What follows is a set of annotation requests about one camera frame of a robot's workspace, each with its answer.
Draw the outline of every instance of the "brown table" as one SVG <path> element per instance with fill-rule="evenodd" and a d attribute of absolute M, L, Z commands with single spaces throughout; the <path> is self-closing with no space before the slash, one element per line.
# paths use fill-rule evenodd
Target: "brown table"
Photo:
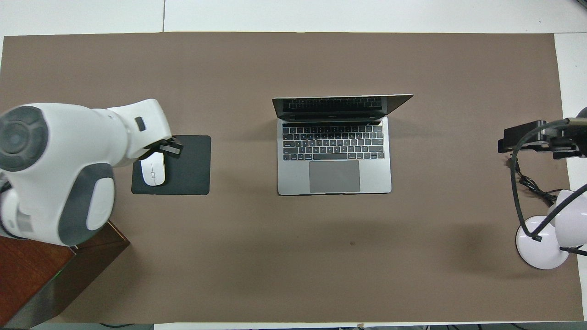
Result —
<path fill-rule="evenodd" d="M 389 115 L 393 191 L 282 197 L 276 96 L 412 93 Z M 552 35 L 157 33 L 6 37 L 0 109 L 156 98 L 212 137 L 207 196 L 138 196 L 117 169 L 127 248 L 56 320 L 582 320 L 576 258 L 517 255 L 502 130 L 560 119 Z M 545 189 L 564 161 L 525 153 Z M 527 216 L 546 206 L 520 189 Z"/>

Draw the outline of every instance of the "mouse pad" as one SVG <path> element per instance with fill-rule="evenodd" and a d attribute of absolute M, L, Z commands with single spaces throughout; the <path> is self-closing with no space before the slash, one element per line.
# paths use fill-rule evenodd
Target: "mouse pad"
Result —
<path fill-rule="evenodd" d="M 177 135 L 184 145 L 178 159 L 165 155 L 165 182 L 149 186 L 143 181 L 141 164 L 133 164 L 133 194 L 207 195 L 210 192 L 210 151 L 212 139 L 202 135 Z"/>

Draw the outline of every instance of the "laptop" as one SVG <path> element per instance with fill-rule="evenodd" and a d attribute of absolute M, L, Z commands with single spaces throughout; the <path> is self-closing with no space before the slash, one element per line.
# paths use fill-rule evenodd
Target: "laptop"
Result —
<path fill-rule="evenodd" d="M 412 96 L 274 98 L 279 194 L 391 192 L 386 115 Z"/>

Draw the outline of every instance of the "round white base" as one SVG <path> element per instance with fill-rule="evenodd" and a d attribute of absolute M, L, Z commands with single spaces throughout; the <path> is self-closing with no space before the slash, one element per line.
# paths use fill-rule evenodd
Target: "round white base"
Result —
<path fill-rule="evenodd" d="M 544 218 L 546 217 L 543 215 L 528 218 L 526 220 L 528 230 L 534 231 Z M 559 249 L 560 245 L 556 240 L 555 227 L 547 224 L 539 235 L 542 237 L 542 241 L 537 242 L 526 236 L 521 226 L 518 228 L 515 245 L 518 248 L 520 257 L 530 266 L 542 270 L 551 270 L 562 265 L 569 256 L 569 252 Z"/>

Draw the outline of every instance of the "computer mouse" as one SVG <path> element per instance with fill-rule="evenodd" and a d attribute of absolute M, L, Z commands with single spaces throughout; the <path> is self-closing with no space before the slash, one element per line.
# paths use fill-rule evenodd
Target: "computer mouse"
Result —
<path fill-rule="evenodd" d="M 143 180 L 150 186 L 160 186 L 165 182 L 165 161 L 163 153 L 153 153 L 140 161 Z"/>

